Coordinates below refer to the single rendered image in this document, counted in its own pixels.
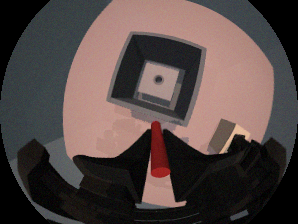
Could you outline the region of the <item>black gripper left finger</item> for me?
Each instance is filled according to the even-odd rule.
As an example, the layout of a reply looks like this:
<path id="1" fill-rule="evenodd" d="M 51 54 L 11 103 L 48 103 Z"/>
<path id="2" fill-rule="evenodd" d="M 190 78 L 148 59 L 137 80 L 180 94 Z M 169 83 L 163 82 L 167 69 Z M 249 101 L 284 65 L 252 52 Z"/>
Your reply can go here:
<path id="1" fill-rule="evenodd" d="M 136 204 L 142 204 L 150 151 L 152 151 L 152 129 L 142 133 L 136 143 L 120 153 L 120 156 L 104 159 L 104 157 L 74 155 L 72 161 L 84 176 L 126 186 Z"/>

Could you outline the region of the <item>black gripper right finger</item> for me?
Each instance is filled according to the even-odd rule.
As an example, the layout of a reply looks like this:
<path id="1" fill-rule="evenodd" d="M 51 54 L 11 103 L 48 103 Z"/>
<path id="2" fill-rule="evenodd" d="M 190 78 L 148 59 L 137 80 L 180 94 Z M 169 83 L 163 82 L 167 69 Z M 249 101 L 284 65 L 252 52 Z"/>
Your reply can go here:
<path id="1" fill-rule="evenodd" d="M 166 156 L 168 156 L 170 167 L 170 180 L 172 180 L 174 201 L 186 201 L 194 188 L 202 183 L 206 176 L 217 171 L 222 171 L 231 164 L 239 163 L 243 157 L 241 149 L 233 152 L 220 153 L 220 155 L 204 155 L 196 151 L 180 137 L 176 137 L 168 129 L 164 129 Z"/>

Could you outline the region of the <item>red peg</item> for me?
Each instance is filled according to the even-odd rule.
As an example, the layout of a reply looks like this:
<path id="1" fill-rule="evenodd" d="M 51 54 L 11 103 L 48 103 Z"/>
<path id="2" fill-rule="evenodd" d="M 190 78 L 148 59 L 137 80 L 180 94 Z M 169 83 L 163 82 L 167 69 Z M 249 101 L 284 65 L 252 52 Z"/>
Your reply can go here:
<path id="1" fill-rule="evenodd" d="M 150 173 L 153 177 L 169 176 L 170 167 L 164 139 L 162 139 L 161 124 L 158 121 L 152 123 L 152 160 L 150 160 Z"/>

